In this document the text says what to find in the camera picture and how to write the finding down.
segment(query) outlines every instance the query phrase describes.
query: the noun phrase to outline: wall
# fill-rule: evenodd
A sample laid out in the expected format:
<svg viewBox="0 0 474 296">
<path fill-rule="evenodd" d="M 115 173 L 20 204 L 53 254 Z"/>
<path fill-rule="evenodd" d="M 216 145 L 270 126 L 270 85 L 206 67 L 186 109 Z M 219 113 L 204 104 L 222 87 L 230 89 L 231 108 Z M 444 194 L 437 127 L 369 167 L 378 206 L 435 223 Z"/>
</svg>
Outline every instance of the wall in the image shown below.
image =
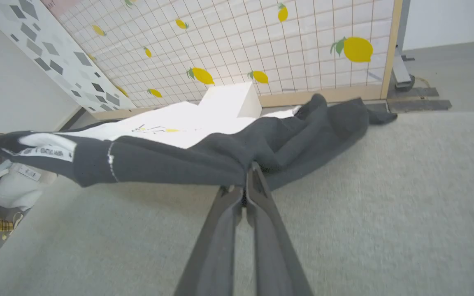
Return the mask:
<svg viewBox="0 0 474 296">
<path fill-rule="evenodd" d="M 0 132 L 52 131 L 79 106 L 0 31 Z"/>
<path fill-rule="evenodd" d="M 474 42 L 474 1 L 411 0 L 403 49 Z"/>
</svg>

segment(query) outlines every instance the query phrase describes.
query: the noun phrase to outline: geometric patterned panel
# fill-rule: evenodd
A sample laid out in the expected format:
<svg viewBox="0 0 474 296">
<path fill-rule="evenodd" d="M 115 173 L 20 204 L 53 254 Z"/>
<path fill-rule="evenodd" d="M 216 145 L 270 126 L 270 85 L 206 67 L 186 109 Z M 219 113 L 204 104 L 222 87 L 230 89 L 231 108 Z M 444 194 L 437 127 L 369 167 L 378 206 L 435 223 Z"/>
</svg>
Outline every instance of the geometric patterned panel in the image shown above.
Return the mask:
<svg viewBox="0 0 474 296">
<path fill-rule="evenodd" d="M 58 19 L 142 107 L 197 101 L 210 86 L 244 81 L 254 81 L 260 95 L 381 85 L 393 5 L 83 0 Z M 356 60 L 357 53 L 370 62 Z"/>
<path fill-rule="evenodd" d="M 89 112 L 135 107 L 40 0 L 0 0 L 0 30 Z M 82 96 L 81 93 L 94 98 Z M 96 99 L 97 95 L 114 99 L 102 102 Z"/>
</svg>

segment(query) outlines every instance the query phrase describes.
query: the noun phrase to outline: grid patterned fabric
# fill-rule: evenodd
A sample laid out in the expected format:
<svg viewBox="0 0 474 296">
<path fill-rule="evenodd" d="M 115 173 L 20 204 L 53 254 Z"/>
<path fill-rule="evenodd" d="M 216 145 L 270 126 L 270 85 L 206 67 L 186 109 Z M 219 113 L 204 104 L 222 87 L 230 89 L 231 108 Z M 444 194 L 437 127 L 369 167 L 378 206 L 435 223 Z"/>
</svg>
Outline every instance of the grid patterned fabric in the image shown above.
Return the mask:
<svg viewBox="0 0 474 296">
<path fill-rule="evenodd" d="M 144 107 L 251 79 L 259 95 L 381 85 L 392 14 L 393 0 L 83 0 L 59 21 Z M 370 42 L 370 62 L 331 53 L 351 36 Z"/>
</svg>

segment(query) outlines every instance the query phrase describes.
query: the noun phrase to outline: black fabric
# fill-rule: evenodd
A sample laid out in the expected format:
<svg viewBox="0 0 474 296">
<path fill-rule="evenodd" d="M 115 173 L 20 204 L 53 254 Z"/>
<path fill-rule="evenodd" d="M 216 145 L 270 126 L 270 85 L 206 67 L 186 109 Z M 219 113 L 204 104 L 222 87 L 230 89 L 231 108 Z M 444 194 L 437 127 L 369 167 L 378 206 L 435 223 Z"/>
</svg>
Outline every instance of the black fabric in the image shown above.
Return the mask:
<svg viewBox="0 0 474 296">
<path fill-rule="evenodd" d="M 18 132 L 0 136 L 0 155 L 60 173 L 83 187 L 117 180 L 244 185 L 246 171 L 256 161 L 271 189 L 276 189 L 344 152 L 365 135 L 369 124 L 386 124 L 396 117 L 368 110 L 361 99 L 328 107 L 316 94 L 291 118 L 260 118 L 239 133 L 211 134 L 188 149 L 130 136 L 100 141 L 65 135 L 77 142 L 71 163 L 2 150 L 23 150 L 17 140 L 30 132 Z"/>
</svg>

